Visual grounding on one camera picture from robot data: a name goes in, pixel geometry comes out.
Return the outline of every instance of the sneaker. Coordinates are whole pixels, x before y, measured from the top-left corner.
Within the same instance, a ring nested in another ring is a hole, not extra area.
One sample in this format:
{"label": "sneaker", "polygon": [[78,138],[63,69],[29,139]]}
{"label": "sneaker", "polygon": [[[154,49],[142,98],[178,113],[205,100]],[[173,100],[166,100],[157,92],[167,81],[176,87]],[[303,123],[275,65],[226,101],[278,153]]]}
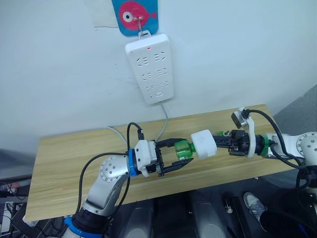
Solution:
{"label": "sneaker", "polygon": [[250,192],[243,194],[243,200],[250,212],[260,222],[260,216],[267,210],[267,208],[264,207],[260,200]]}

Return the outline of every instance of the power strip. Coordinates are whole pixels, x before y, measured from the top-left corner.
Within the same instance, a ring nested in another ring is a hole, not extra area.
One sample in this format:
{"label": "power strip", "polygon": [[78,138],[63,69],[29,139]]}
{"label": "power strip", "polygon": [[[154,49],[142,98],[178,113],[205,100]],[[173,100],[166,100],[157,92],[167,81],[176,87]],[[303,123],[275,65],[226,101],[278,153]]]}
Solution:
{"label": "power strip", "polygon": [[125,51],[147,104],[174,96],[171,50],[166,34],[129,43]]}

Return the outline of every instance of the wooden tabletop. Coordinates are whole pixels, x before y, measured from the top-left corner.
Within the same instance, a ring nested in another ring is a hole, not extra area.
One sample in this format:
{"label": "wooden tabletop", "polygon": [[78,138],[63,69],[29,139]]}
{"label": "wooden tabletop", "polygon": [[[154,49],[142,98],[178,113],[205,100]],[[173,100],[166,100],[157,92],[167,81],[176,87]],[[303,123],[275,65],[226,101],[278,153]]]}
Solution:
{"label": "wooden tabletop", "polygon": [[[265,105],[249,107],[269,114]],[[212,134],[236,129],[231,120],[234,111],[226,110],[170,119],[161,140],[167,138],[190,139],[190,134],[209,129]],[[262,116],[252,114],[256,134],[273,132]],[[154,139],[163,125],[163,120],[140,123],[145,139]],[[126,135],[126,126],[116,127]],[[131,127],[131,147],[137,142],[136,130]],[[109,129],[85,131],[53,136],[40,140],[32,176],[26,210],[26,221],[47,219],[73,214],[77,206],[78,182],[83,166],[93,156],[103,152],[125,152],[126,145]],[[162,157],[168,166],[177,157],[174,148],[163,148]],[[82,200],[95,179],[99,166],[105,159],[99,158],[87,168]],[[197,188],[227,183],[242,179],[273,174],[291,169],[277,160],[229,156],[227,149],[218,149],[216,156],[199,160],[194,156],[185,167],[158,177],[156,173],[145,178],[142,175],[131,178],[131,184],[124,203],[189,191]]]}

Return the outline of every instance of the blue card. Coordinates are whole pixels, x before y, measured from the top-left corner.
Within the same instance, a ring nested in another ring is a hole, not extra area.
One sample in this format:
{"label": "blue card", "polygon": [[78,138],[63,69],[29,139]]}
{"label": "blue card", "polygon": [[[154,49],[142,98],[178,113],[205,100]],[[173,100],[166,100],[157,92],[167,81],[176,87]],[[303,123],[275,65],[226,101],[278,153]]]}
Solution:
{"label": "blue card", "polygon": [[123,35],[138,36],[139,21],[142,31],[158,31],[158,0],[112,0],[112,5]]}

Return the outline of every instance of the white bottle cap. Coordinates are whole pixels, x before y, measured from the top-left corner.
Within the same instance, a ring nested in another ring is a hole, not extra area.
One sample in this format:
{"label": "white bottle cap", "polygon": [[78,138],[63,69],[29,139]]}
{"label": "white bottle cap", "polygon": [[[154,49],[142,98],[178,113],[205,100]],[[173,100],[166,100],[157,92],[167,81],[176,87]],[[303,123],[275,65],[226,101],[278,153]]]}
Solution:
{"label": "white bottle cap", "polygon": [[209,130],[191,134],[193,144],[199,159],[205,159],[217,153],[217,145]]}

